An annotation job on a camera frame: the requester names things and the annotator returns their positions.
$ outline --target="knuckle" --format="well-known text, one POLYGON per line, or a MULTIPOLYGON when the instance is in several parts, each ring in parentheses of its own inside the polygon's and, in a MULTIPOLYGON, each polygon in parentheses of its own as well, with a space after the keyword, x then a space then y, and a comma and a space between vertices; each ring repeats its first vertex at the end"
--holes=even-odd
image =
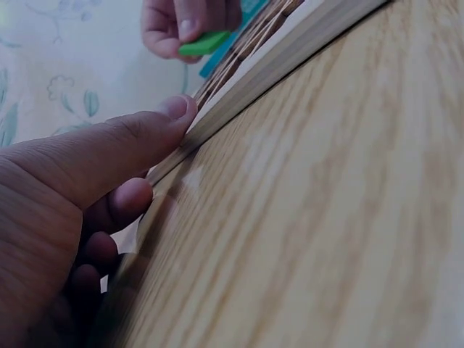
POLYGON ((114 128, 115 135, 121 139, 140 141, 147 133, 141 117, 116 117, 107 121, 107 124, 114 128))

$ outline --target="hand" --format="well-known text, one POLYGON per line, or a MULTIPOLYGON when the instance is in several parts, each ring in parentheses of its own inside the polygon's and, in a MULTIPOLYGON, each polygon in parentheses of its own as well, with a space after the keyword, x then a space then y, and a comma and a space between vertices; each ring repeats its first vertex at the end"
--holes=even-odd
POLYGON ((117 263, 108 233, 150 205, 152 188, 141 173, 179 145, 195 115, 193 99, 176 96, 157 112, 0 151, 5 347, 27 341, 34 347, 81 347, 78 340, 100 300, 100 278, 117 263))
POLYGON ((241 24, 240 0, 144 0, 141 30, 144 45, 165 59, 198 62, 182 57, 181 44, 207 31, 236 30, 241 24))

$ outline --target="leaf pattern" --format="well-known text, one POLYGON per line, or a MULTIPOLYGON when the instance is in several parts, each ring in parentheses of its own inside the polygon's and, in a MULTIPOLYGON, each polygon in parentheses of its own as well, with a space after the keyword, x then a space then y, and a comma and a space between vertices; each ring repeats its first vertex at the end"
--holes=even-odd
POLYGON ((84 107, 89 117, 93 117, 99 111, 100 101, 95 92, 86 91, 84 94, 84 107))
POLYGON ((7 112, 0 123, 0 147, 13 144, 17 130, 17 103, 7 112))
POLYGON ((68 100, 67 95, 64 93, 61 94, 61 104, 67 111, 71 112, 72 114, 74 113, 74 110, 70 105, 70 101, 68 100))
POLYGON ((8 92, 8 71, 7 69, 3 69, 0 71, 0 111, 5 101, 7 100, 7 92, 8 92))

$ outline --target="finger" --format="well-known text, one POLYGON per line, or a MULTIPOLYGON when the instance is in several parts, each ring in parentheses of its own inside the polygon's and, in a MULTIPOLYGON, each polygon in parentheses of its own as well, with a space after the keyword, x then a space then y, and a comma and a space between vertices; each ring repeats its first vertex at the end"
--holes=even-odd
POLYGON ((99 274, 108 274, 117 262, 115 240, 105 232, 94 233, 84 246, 81 259, 83 263, 93 265, 99 274))
POLYGON ((177 148, 196 116, 195 101, 174 96, 139 112, 0 151, 82 210, 177 148))
POLYGON ((207 0, 207 13, 207 28, 205 31, 225 30, 224 0, 207 0))
POLYGON ((88 333, 102 301, 100 278, 92 265, 80 266, 71 276, 70 305, 83 335, 88 333))
POLYGON ((225 28, 227 30, 239 29, 242 16, 240 0, 225 0, 225 28))
POLYGON ((174 0, 174 8, 181 42, 193 41, 206 30, 206 0, 174 0))
POLYGON ((87 231, 121 231, 142 215, 152 202, 153 189, 142 178, 133 178, 102 197, 84 212, 87 231))

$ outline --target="wood grain surface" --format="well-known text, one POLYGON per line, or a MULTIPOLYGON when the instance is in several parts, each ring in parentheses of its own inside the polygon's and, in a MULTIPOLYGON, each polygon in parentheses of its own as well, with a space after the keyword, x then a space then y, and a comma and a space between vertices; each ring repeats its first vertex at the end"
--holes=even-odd
POLYGON ((155 188, 94 347, 464 347, 464 1, 403 0, 155 188))

